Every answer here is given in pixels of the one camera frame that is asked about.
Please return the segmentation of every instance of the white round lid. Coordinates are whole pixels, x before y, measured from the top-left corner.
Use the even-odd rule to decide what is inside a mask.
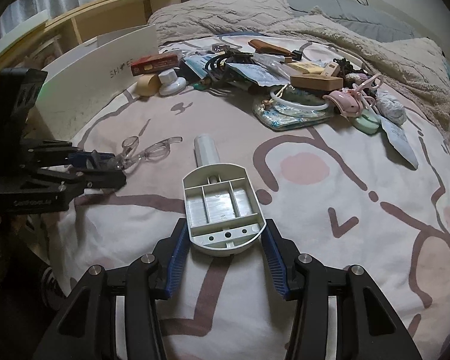
[[[177,76],[174,69],[168,69],[158,75],[160,82],[164,85],[171,84],[176,81]]]

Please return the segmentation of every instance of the bed sheet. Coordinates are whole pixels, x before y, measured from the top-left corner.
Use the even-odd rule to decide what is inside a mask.
[[[193,50],[216,42],[243,46],[251,37],[220,37],[168,45]],[[307,59],[342,58],[300,40],[268,38]],[[223,161],[247,169],[266,218],[301,252],[326,266],[361,264],[413,336],[424,360],[450,342],[450,149],[420,110],[406,106],[403,126],[419,162],[411,170],[383,134],[368,136],[336,116],[313,127],[274,132],[252,114],[253,97],[238,89],[191,87],[166,98],[140,98],[134,85],[74,138],[85,150],[121,151],[128,136],[139,148],[182,136],[169,156],[143,162],[114,193],[89,191],[67,212],[48,216],[50,261],[68,294],[86,269],[125,266],[151,252],[184,217],[182,178],[196,167],[193,140],[209,133]],[[261,246],[227,258],[191,250],[180,287],[158,301],[169,359],[283,359],[295,302],[276,294]],[[118,299],[118,354],[126,358],[123,299]]]

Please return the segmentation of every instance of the white cylindrical handle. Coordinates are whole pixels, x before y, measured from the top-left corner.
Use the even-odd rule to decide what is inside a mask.
[[[195,146],[195,158],[197,159],[198,167],[220,163],[220,157],[218,156],[215,142],[210,135],[198,135],[193,143]]]

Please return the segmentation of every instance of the wooden frame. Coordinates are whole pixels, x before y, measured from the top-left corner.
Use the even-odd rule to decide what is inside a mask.
[[[0,55],[0,71],[16,66],[43,42],[61,35],[63,52],[111,31],[144,25],[156,10],[188,0],[95,0],[25,34]]]

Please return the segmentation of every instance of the metal screw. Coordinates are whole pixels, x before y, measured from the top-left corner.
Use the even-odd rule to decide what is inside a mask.
[[[365,269],[363,269],[360,265],[354,265],[352,266],[352,272],[356,275],[363,275],[365,272]]]
[[[303,253],[298,255],[298,261],[300,261],[303,264],[311,263],[312,260],[313,258],[309,254]]]
[[[90,268],[88,268],[88,273],[90,275],[98,275],[102,271],[102,267],[99,265],[93,265]]]
[[[155,256],[153,254],[144,254],[142,257],[140,257],[142,260],[142,263],[150,264],[155,261]]]

